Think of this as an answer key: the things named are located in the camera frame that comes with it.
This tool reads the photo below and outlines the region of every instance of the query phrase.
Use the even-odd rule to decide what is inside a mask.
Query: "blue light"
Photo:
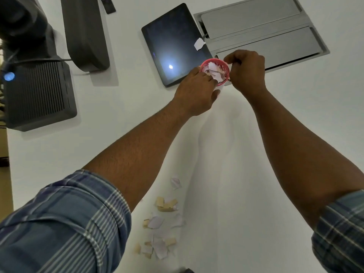
[[[11,82],[14,78],[15,78],[15,74],[13,72],[8,72],[8,73],[4,74],[4,79],[7,82]]]

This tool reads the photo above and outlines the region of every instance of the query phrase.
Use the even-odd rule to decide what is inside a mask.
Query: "person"
[[[363,272],[364,174],[270,94],[264,57],[237,50],[225,62],[232,64],[233,86],[254,110],[282,189],[314,230],[315,256],[328,272]],[[220,92],[215,87],[194,68],[166,107],[6,218],[0,225],[0,271],[114,271],[131,211],[181,127],[212,107]]]

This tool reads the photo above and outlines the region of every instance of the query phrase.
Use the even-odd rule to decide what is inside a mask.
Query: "rolled-up sleeve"
[[[315,256],[328,272],[364,272],[364,191],[326,206],[312,236]]]
[[[78,170],[0,224],[0,271],[113,272],[131,229],[120,191]]]

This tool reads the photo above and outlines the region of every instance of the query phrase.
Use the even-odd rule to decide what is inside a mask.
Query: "black tablet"
[[[186,4],[180,4],[142,28],[164,86],[181,81],[194,67],[212,58],[206,45],[194,47],[202,37]]]

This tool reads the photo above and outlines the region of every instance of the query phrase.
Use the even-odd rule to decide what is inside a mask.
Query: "person's left hand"
[[[177,88],[173,101],[190,116],[198,116],[212,107],[220,94],[217,81],[195,67]]]

